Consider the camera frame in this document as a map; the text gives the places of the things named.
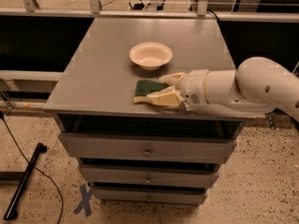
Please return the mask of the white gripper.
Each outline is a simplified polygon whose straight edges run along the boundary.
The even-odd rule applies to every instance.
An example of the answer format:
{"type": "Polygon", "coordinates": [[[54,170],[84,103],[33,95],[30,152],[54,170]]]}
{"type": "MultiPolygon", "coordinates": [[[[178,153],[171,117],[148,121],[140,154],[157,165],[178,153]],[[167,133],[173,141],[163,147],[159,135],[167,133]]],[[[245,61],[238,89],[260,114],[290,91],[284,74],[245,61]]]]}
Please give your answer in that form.
{"type": "Polygon", "coordinates": [[[179,106],[185,99],[184,104],[188,111],[199,111],[203,106],[208,105],[205,97],[208,73],[207,69],[203,69],[194,70],[188,74],[179,72],[161,76],[158,81],[170,87],[150,93],[147,98],[153,105],[170,107],[179,106]]]}

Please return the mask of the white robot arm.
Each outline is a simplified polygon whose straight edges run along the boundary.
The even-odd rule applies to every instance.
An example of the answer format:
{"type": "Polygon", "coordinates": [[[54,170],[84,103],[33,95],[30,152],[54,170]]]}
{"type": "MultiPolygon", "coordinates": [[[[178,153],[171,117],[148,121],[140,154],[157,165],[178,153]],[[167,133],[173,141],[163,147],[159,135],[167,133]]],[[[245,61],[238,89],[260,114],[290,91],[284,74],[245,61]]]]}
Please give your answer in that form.
{"type": "Polygon", "coordinates": [[[246,59],[235,70],[194,70],[159,78],[167,87],[147,95],[154,105],[223,105],[233,110],[267,113],[276,108],[299,120],[299,78],[264,58],[246,59]]]}

